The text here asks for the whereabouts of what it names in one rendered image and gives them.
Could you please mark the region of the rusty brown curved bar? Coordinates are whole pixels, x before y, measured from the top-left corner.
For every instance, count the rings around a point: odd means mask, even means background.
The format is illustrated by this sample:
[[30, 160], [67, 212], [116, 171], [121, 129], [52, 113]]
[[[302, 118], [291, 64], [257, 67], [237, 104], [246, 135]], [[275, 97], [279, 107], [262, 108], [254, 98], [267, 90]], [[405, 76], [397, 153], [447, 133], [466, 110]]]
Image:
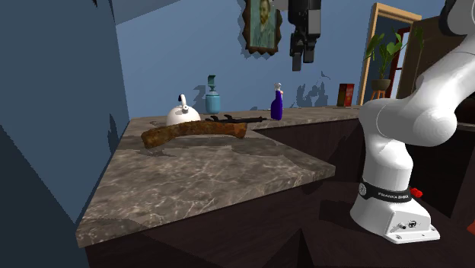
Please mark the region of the rusty brown curved bar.
[[160, 126], [141, 134], [146, 148], [154, 148], [172, 139], [192, 135], [229, 135], [239, 139], [245, 137], [246, 123], [220, 123], [214, 121], [190, 121], [170, 126]]

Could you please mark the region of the dark robot stand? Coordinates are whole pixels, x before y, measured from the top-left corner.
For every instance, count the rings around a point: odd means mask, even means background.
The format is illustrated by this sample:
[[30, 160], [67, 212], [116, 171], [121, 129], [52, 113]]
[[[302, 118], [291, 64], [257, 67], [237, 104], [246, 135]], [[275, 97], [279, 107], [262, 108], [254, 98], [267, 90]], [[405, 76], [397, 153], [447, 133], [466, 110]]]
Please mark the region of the dark robot stand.
[[273, 223], [288, 233], [273, 241], [263, 268], [475, 268], [475, 236], [439, 212], [438, 241], [393, 244], [350, 217], [356, 185], [316, 182], [274, 195]]

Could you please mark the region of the white kettle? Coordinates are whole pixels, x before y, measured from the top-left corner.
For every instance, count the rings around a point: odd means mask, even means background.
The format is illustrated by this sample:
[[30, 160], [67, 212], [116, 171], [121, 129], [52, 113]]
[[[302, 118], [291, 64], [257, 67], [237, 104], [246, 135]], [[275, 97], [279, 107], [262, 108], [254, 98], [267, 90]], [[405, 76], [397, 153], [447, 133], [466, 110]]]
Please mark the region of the white kettle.
[[180, 105], [172, 108], [167, 115], [167, 126], [201, 120], [199, 113], [187, 104], [184, 94], [178, 96], [178, 101], [180, 102]]

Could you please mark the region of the framed portrait wall picture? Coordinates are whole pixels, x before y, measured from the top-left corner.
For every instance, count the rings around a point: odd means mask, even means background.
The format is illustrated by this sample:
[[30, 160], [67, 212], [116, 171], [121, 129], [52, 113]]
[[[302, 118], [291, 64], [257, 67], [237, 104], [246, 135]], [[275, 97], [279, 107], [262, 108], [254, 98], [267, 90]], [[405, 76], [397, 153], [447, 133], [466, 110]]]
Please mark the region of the framed portrait wall picture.
[[241, 17], [244, 27], [244, 49], [249, 54], [273, 56], [279, 51], [281, 40], [280, 26], [282, 15], [273, 5], [273, 0], [244, 0], [245, 7]]

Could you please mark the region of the brown wooden door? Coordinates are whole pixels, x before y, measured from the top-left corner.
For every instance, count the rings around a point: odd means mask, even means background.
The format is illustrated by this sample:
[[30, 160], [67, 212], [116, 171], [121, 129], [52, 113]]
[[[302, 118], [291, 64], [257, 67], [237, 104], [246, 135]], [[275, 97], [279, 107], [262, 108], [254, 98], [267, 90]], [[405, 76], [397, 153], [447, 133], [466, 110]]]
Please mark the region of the brown wooden door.
[[415, 21], [406, 46], [397, 99], [410, 96], [416, 90], [417, 77], [464, 39], [465, 36], [445, 36], [439, 30], [438, 17]]

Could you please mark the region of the blue spray bottle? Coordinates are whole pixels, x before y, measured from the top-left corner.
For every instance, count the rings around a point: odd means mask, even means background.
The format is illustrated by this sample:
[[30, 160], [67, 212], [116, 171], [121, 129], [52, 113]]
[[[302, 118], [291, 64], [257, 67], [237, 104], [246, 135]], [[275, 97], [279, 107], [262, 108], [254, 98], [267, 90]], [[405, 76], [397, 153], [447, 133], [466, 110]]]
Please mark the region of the blue spray bottle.
[[282, 96], [283, 96], [283, 91], [281, 90], [281, 83], [275, 83], [274, 84], [274, 90], [275, 90], [275, 99], [271, 103], [271, 118], [274, 120], [281, 120], [282, 119]]

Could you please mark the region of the teal soap dispenser bottle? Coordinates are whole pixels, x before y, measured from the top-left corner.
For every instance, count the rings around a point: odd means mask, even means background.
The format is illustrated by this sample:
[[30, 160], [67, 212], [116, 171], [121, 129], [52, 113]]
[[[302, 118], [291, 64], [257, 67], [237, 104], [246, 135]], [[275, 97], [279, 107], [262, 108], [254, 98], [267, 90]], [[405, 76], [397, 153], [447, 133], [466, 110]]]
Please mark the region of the teal soap dispenser bottle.
[[207, 78], [209, 92], [206, 94], [206, 112], [218, 114], [221, 110], [220, 95], [215, 89], [215, 75], [209, 75]]

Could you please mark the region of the red box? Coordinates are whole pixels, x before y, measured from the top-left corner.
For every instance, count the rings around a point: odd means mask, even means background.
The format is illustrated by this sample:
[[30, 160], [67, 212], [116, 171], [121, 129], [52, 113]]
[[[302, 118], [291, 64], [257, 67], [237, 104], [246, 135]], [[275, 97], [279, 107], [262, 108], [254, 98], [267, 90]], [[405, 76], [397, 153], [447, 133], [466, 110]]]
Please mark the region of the red box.
[[354, 84], [340, 84], [336, 102], [338, 107], [350, 107], [352, 105], [354, 87]]

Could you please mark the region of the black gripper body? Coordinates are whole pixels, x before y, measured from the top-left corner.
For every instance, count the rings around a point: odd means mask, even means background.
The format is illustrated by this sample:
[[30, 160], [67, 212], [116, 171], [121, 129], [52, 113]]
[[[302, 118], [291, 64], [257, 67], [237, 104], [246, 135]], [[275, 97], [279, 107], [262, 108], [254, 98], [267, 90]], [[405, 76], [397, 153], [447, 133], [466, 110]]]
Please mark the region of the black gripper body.
[[316, 34], [307, 34], [305, 32], [295, 31], [291, 34], [290, 53], [295, 54], [313, 52], [316, 42]]

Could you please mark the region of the black flat tool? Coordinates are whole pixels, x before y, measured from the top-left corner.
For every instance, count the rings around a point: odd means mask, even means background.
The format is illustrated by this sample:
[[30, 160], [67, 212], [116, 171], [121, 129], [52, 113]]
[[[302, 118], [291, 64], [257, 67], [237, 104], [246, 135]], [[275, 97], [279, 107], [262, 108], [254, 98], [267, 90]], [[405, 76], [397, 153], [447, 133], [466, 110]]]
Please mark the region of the black flat tool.
[[249, 117], [249, 118], [234, 118], [229, 114], [224, 115], [224, 119], [219, 119], [216, 115], [211, 115], [210, 118], [205, 118], [205, 121], [218, 123], [260, 123], [266, 120], [265, 117]]

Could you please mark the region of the potted green plant on stool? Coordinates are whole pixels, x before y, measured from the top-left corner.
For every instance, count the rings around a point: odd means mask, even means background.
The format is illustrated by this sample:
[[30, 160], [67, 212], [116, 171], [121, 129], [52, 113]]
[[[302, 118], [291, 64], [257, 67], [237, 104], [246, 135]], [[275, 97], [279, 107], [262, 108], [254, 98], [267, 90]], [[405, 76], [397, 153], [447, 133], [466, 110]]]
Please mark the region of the potted green plant on stool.
[[396, 38], [395, 41], [384, 43], [384, 33], [375, 34], [370, 39], [365, 51], [365, 59], [375, 61], [376, 53], [379, 55], [378, 77], [371, 80], [371, 101], [385, 96], [391, 83], [390, 79], [386, 79], [387, 67], [392, 63], [396, 54], [405, 47], [402, 36], [396, 31], [393, 31], [393, 35]]

